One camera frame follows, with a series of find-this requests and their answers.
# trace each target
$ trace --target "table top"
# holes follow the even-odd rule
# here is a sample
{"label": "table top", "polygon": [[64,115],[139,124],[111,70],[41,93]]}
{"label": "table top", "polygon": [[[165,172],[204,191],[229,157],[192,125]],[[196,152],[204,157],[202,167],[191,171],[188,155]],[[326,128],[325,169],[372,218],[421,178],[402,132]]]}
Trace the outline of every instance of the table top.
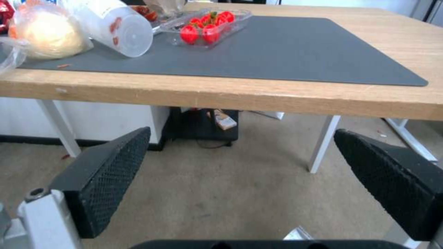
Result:
{"label": "table top", "polygon": [[329,18],[428,80],[429,85],[17,69],[2,75],[0,96],[443,120],[443,28],[374,8],[202,3],[186,8],[209,6],[249,9],[257,16]]}

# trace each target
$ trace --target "red packaging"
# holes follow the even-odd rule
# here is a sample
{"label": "red packaging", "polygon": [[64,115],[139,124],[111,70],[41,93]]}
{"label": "red packaging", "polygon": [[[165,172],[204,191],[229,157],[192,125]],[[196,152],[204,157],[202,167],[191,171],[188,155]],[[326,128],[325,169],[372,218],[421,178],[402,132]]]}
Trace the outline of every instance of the red packaging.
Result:
{"label": "red packaging", "polygon": [[8,0],[0,0],[0,35],[7,34],[12,16],[14,16],[14,8]]}

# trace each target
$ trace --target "bread in plastic bag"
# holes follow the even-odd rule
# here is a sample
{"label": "bread in plastic bag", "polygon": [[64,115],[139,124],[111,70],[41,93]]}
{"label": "bread in plastic bag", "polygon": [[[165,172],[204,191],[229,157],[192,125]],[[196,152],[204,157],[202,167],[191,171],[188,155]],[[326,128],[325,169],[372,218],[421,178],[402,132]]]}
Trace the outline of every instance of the bread in plastic bag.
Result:
{"label": "bread in plastic bag", "polygon": [[0,46],[10,51],[0,64],[0,73],[20,66],[24,58],[65,58],[93,48],[74,17],[65,9],[40,0],[27,0],[18,7],[9,23],[8,35],[0,37]]}

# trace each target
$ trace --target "bolt hole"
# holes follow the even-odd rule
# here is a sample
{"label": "bolt hole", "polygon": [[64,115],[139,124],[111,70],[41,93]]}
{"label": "bolt hole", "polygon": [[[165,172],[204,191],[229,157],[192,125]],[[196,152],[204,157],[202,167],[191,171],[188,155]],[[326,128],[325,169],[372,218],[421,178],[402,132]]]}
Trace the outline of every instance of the bolt hole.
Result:
{"label": "bolt hole", "polygon": [[307,249],[329,249],[329,247],[320,243],[314,243],[309,245]]}
{"label": "bolt hole", "polygon": [[229,246],[228,244],[226,244],[224,242],[219,242],[219,243],[216,243],[215,245],[213,245],[211,247],[211,249],[231,249],[231,246]]}
{"label": "bolt hole", "polygon": [[41,195],[43,193],[44,189],[42,188],[36,188],[33,191],[31,191],[31,196],[37,196]]}

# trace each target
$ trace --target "gray desk mat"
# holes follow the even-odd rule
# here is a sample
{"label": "gray desk mat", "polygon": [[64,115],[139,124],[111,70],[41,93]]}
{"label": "gray desk mat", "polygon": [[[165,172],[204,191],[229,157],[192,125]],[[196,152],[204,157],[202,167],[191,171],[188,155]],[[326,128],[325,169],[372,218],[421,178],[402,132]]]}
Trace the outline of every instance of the gray desk mat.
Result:
{"label": "gray desk mat", "polygon": [[427,81],[329,19],[254,16],[211,49],[173,46],[154,38],[145,55],[124,56],[95,43],[71,58],[22,68],[169,74],[377,85],[426,86]]}

